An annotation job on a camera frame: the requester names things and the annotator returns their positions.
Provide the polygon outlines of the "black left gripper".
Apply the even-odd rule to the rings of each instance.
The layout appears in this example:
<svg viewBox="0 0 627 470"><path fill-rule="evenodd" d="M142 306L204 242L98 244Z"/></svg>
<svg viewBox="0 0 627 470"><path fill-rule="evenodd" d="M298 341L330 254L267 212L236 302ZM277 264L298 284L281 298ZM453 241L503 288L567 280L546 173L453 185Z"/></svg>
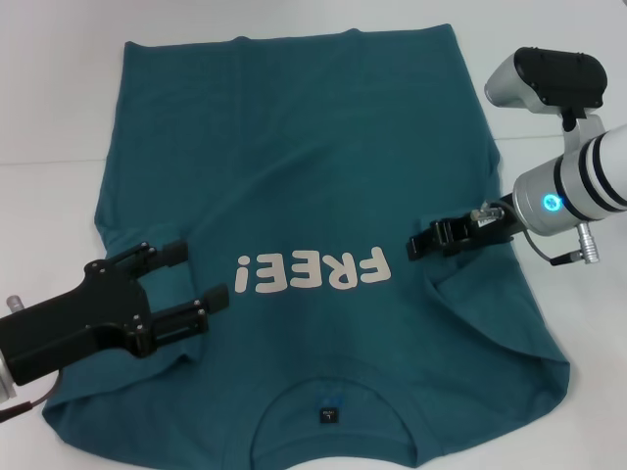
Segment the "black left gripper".
<svg viewBox="0 0 627 470"><path fill-rule="evenodd" d="M208 332L209 316L229 307L225 284L199 299L158 311L149 332L147 296L135 279L186 261L188 245L182 240L160 249L141 242L87 267L73 290L3 317L1 353L14 382L26 385L107 349L144 357L153 349Z"/></svg>

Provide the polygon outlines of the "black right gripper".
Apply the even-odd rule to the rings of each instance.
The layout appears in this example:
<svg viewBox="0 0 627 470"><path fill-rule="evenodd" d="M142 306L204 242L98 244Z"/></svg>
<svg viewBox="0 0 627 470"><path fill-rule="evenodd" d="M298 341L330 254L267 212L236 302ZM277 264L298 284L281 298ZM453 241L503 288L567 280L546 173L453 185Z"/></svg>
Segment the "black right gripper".
<svg viewBox="0 0 627 470"><path fill-rule="evenodd" d="M450 257L462 251L507 244L526 229L517 215L511 194L486 203L486 207L500 209L502 216L491 222L479 222L473 219L471 211L462 217L431 221L426 229L409 238L406 244L409 260L420 260L431 254Z"/></svg>

